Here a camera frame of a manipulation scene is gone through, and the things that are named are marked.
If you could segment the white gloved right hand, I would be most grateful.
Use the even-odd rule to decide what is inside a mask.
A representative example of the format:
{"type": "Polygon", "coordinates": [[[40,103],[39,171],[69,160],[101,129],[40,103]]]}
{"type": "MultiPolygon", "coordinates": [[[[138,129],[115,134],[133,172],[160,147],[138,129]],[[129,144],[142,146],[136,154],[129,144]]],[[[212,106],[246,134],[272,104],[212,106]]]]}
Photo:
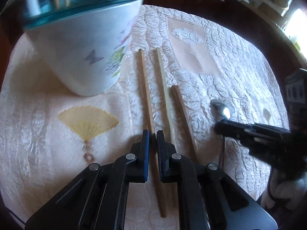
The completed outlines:
{"type": "Polygon", "coordinates": [[[260,205],[264,209],[272,209],[277,206],[294,210],[305,193],[306,172],[303,172],[300,177],[293,178],[272,168],[267,187],[261,196],[260,205]]]}

